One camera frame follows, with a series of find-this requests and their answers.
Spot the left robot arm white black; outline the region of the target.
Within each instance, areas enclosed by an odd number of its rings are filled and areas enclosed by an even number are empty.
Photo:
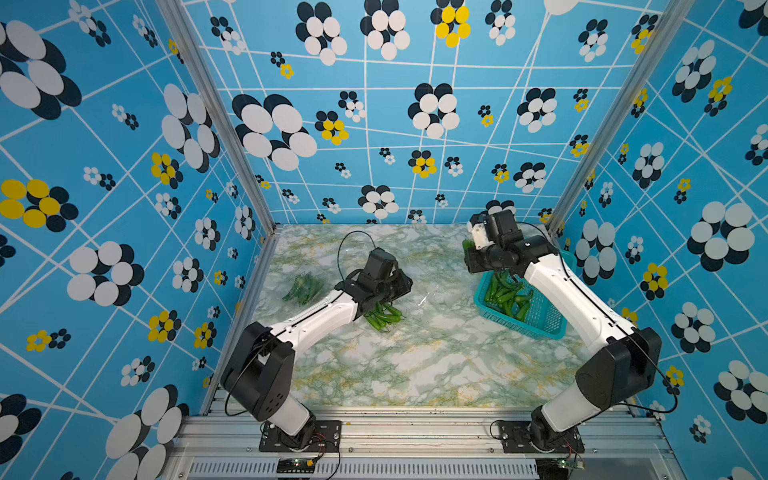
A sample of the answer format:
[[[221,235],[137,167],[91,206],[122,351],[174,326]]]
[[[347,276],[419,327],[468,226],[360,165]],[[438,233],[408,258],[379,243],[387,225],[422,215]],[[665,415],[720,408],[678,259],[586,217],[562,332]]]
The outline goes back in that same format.
[[[265,326],[253,322],[241,333],[220,385],[228,400],[274,428],[280,443],[300,450],[317,437],[316,416],[291,394],[296,359],[334,330],[410,293],[413,280],[396,269],[376,280],[358,269],[325,297],[293,317]]]

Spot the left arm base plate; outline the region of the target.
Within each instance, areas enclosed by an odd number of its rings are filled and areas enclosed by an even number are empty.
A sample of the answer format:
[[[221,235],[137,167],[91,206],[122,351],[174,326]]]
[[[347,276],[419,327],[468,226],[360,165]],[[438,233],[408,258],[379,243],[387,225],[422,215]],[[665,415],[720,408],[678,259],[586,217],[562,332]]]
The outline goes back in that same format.
[[[342,422],[314,417],[296,435],[288,435],[271,422],[261,427],[259,451],[262,453],[337,453]]]

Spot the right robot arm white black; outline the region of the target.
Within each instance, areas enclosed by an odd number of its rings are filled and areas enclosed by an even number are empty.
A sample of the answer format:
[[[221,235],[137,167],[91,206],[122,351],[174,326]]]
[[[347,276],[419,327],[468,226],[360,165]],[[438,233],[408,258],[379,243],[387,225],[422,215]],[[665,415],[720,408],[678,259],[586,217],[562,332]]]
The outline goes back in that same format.
[[[575,329],[590,358],[574,375],[574,383],[531,413],[531,443],[551,451],[567,432],[649,388],[661,373],[660,336],[652,328],[636,328],[611,310],[572,272],[560,252],[545,238],[534,237],[505,247],[480,248],[462,243],[471,273],[487,271],[520,275],[543,294]]]

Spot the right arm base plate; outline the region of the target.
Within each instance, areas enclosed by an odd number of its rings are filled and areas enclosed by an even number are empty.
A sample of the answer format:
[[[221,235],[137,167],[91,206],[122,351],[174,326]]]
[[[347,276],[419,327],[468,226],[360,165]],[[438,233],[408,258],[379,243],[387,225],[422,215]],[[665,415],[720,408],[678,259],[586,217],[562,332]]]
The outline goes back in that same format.
[[[491,427],[507,454],[583,454],[585,447],[576,427],[550,432],[535,422],[497,420]]]

